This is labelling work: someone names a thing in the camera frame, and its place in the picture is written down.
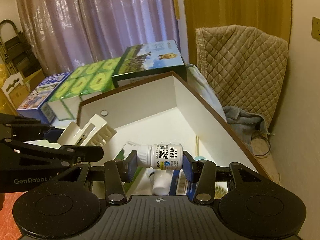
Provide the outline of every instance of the wooden door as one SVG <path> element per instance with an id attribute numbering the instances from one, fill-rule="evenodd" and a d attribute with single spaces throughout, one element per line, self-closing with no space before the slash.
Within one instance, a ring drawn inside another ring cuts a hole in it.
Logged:
<path id="1" fill-rule="evenodd" d="M 184 0 L 189 61 L 196 65 L 195 29 L 254 26 L 289 42 L 292 0 Z"/>

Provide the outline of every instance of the white medicine bottle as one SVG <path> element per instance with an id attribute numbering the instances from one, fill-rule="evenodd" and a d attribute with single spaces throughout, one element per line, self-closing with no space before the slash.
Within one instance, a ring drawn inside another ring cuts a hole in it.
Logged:
<path id="1" fill-rule="evenodd" d="M 181 170 L 182 160 L 183 148 L 181 145 L 139 145 L 137 150 L 139 167 L 152 167 L 155 170 Z"/>

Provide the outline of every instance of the quilted blanket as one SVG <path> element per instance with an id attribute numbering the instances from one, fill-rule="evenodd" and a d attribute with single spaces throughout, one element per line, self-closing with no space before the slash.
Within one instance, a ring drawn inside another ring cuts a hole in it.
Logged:
<path id="1" fill-rule="evenodd" d="M 222 107 L 261 114 L 269 127 L 287 66 L 288 43 L 255 27 L 196 29 L 197 67 Z"/>

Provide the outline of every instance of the white plastic clip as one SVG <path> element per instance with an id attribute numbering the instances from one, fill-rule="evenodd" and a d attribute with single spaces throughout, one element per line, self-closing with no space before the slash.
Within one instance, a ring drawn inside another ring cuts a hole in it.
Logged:
<path id="1" fill-rule="evenodd" d="M 57 142 L 60 145 L 104 146 L 116 133 L 107 121 L 95 114 L 82 129 L 75 122 L 71 122 Z"/>

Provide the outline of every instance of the white bottle cap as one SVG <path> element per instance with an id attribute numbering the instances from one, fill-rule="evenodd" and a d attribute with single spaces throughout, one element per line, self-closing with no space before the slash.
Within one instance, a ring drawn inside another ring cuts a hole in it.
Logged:
<path id="1" fill-rule="evenodd" d="M 169 195 L 173 170 L 155 170 L 152 194 L 156 196 Z"/>
<path id="2" fill-rule="evenodd" d="M 149 168 L 151 166 L 151 145 L 139 145 L 137 152 L 138 166 Z"/>

